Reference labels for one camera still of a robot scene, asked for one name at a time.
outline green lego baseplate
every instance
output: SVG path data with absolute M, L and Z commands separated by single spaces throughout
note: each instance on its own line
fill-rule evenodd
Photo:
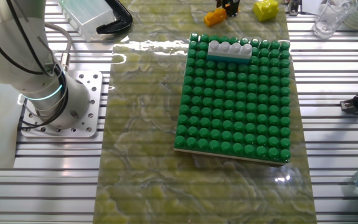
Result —
M 251 44 L 248 64 L 207 61 L 209 42 Z M 174 150 L 290 161 L 289 42 L 191 34 Z

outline orange toy piece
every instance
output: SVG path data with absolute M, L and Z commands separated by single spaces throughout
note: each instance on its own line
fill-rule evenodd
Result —
M 219 22 L 224 21 L 227 18 L 225 9 L 217 8 L 214 12 L 208 12 L 204 17 L 204 22 L 208 27 L 211 27 Z

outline metal mounting plate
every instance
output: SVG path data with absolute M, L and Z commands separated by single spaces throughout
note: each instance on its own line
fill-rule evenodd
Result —
M 85 116 L 67 129 L 56 129 L 46 125 L 28 131 L 21 130 L 23 136 L 28 138 L 94 138 L 96 136 L 103 75 L 99 71 L 69 71 L 69 74 L 72 78 L 81 81 L 89 92 L 89 109 Z M 27 106 L 31 111 L 35 111 L 30 101 L 27 101 Z M 32 124 L 42 122 L 27 110 L 24 113 L 24 121 Z

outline yellow toy block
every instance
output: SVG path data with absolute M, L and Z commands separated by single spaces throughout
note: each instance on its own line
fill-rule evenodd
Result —
M 225 9 L 217 8 L 214 12 L 208 12 L 204 17 L 204 22 L 208 27 L 211 27 L 219 22 L 224 21 L 227 18 Z
M 278 2 L 275 0 L 256 2 L 253 5 L 253 11 L 260 22 L 274 18 L 278 13 Z

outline glass cup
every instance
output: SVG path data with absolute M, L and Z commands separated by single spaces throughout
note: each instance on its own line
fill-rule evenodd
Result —
M 356 9 L 357 0 L 327 0 L 320 17 L 313 25 L 314 33 L 321 38 L 329 38 Z

